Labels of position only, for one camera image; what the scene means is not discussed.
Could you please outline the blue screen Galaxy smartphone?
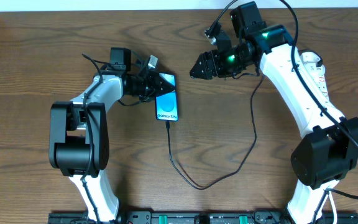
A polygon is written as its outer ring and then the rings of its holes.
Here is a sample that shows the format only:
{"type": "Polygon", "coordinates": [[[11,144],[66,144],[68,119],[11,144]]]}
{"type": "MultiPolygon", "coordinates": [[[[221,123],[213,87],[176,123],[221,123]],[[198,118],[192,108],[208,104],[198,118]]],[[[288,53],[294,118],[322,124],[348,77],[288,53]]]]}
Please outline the blue screen Galaxy smartphone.
{"type": "Polygon", "coordinates": [[[155,98],[156,119],[161,121],[178,121],[177,93],[168,93],[155,98]]]}

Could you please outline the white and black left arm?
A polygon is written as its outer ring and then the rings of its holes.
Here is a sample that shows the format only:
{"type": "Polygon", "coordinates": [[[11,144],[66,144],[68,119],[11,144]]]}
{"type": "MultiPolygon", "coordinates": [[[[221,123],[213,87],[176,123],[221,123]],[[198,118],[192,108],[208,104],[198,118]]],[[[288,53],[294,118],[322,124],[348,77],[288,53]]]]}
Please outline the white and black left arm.
{"type": "Polygon", "coordinates": [[[96,68],[92,83],[77,97],[51,106],[49,162],[76,185],[87,210],[50,213],[49,223],[127,223],[106,171],[110,153],[107,113],[124,95],[131,95],[138,97],[138,104],[154,101],[157,119],[178,119],[174,101],[168,110],[162,106],[166,97],[176,97],[175,76],[157,70],[157,57],[133,61],[134,54],[113,47],[107,62],[84,54],[96,68]]]}

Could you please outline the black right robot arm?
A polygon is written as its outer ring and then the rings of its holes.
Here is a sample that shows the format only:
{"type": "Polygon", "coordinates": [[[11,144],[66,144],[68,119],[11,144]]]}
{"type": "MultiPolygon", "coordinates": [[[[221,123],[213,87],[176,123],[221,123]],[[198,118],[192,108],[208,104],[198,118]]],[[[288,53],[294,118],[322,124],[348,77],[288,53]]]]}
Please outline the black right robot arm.
{"type": "Polygon", "coordinates": [[[315,52],[299,52],[282,25],[268,26],[255,2],[230,13],[239,43],[232,45],[214,21],[206,37],[214,49],[202,53],[190,76],[210,80],[235,77],[249,65],[270,79],[290,109],[301,142],[291,155],[298,182],[287,205],[292,223],[322,217],[327,189],[334,188],[358,160],[358,119],[347,119],[329,100],[325,68],[315,52]]]}

